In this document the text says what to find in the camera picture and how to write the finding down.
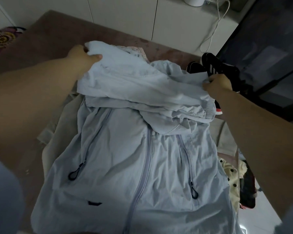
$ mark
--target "black zipper pull loop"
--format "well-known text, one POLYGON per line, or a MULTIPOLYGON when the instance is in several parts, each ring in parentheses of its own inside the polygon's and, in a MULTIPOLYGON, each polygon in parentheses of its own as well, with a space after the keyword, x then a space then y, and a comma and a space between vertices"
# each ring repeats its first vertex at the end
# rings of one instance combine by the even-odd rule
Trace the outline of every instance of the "black zipper pull loop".
POLYGON ((81 168, 82 165, 84 165, 85 163, 86 163, 86 162, 81 163, 76 171, 71 172, 71 173, 68 174, 68 179, 69 179, 70 181, 75 181, 75 180, 76 180, 80 168, 81 168))
POLYGON ((191 187, 191 196, 192 199, 197 199, 199 197, 199 193, 194 189, 193 182, 190 180, 190 187, 191 187))

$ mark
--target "jacket front zipper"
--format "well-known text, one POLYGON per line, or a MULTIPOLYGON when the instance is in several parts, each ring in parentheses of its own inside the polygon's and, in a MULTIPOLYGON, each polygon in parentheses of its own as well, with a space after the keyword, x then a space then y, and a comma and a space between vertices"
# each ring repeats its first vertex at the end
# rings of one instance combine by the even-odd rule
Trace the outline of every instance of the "jacket front zipper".
POLYGON ((197 198, 199 197, 199 193, 195 190, 194 187, 194 183, 193 183, 193 173, 192 173, 192 162, 191 162, 191 158, 188 155, 188 151, 184 145, 184 142, 182 140, 181 135, 177 135, 179 144, 181 145, 182 149, 184 150, 187 160, 188 160, 188 165, 189 165, 189 186, 190 186, 190 190, 191 190, 191 196, 193 199, 197 200, 197 198))
POLYGON ((102 127, 105 125, 107 119, 109 118, 109 116, 110 116, 110 114, 111 114, 111 111, 112 111, 112 109, 110 109, 110 111, 108 112, 108 114, 106 115, 106 117, 104 118, 104 120, 102 121, 102 125, 101 125, 101 128, 99 129, 98 133, 96 133, 96 134, 93 136, 93 138, 90 140, 89 144, 87 145, 87 149, 85 150, 85 154, 82 155, 82 157, 83 157, 82 163, 79 164, 79 166, 78 166, 78 168, 77 168, 76 171, 70 172, 70 173, 68 174, 67 177, 68 177, 68 179, 69 179, 70 181, 75 181, 76 178, 77 178, 77 176, 78 176, 78 173, 79 173, 80 169, 81 169, 83 166, 86 165, 86 162, 87 162, 87 156, 88 156, 88 149, 89 149, 89 147, 90 147, 92 141, 94 140, 94 138, 97 137, 97 135, 100 133, 100 131, 102 131, 102 127))
POLYGON ((125 227, 123 229, 123 234, 128 234, 129 233, 129 229, 130 229, 130 225, 131 225, 131 221, 133 219, 133 212, 135 210, 136 204, 145 188, 145 185, 147 183, 147 178, 149 176, 149 170, 150 170, 150 164, 151 164, 151 155, 152 155, 152 143, 151 143, 151 130, 148 129, 148 133, 147 133, 147 137, 148 137, 148 142, 147 142, 147 147, 146 147, 146 157, 144 160, 144 166, 143 166, 143 171, 141 174, 141 179, 139 182, 139 185, 137 187, 136 193, 133 197, 133 201, 130 204, 129 207, 129 211, 128 211, 128 215, 127 215, 127 219, 125 222, 125 227))

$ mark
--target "white round container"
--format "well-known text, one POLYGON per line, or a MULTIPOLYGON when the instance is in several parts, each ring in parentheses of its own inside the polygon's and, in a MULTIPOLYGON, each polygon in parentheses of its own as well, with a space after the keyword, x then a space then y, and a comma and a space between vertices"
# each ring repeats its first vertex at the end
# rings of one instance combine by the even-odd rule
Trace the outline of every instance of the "white round container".
POLYGON ((202 6, 205 0, 184 0, 190 6, 202 6))

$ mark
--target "gray garment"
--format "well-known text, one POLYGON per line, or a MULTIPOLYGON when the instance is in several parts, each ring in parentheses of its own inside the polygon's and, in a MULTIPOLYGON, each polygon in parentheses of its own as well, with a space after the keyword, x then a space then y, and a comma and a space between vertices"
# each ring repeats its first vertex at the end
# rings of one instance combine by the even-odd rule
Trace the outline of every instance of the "gray garment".
POLYGON ((0 234, 15 234, 18 231, 24 208, 19 181, 0 162, 0 234))
POLYGON ((78 82, 78 134, 47 175, 33 230, 241 233, 209 133, 207 75, 92 43, 107 60, 78 82))

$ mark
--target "white cable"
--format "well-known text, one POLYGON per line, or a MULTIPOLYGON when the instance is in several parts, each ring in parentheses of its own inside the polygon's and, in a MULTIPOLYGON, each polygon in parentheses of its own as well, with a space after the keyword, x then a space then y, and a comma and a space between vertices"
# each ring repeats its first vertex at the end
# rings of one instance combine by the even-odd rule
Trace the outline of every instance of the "white cable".
POLYGON ((229 10, 229 8, 230 8, 230 1, 229 1, 229 0, 225 0, 226 2, 228 2, 228 8, 227 8, 225 14, 224 14, 222 17, 220 17, 220 12, 219 12, 219 0, 217 0, 217 1, 207 0, 207 1, 212 2, 212 3, 217 3, 218 21, 217 21, 216 27, 215 27, 214 31, 212 32, 211 36, 208 37, 207 39, 205 39, 205 40, 200 44, 200 51, 201 51, 201 53, 206 53, 206 52, 209 50, 209 48, 211 47, 211 41, 212 41, 212 39, 213 39, 213 35, 214 35, 215 32, 216 32, 216 29, 217 29, 217 27, 218 27, 218 24, 219 24, 219 22, 225 17, 225 15, 227 14, 227 12, 228 12, 228 10, 229 10), (206 42, 207 40, 209 40, 209 39, 210 39, 210 41, 209 41, 209 46, 208 46, 207 50, 206 50, 205 52, 203 52, 203 51, 202 51, 202 45, 203 45, 203 43, 205 43, 205 42, 206 42))

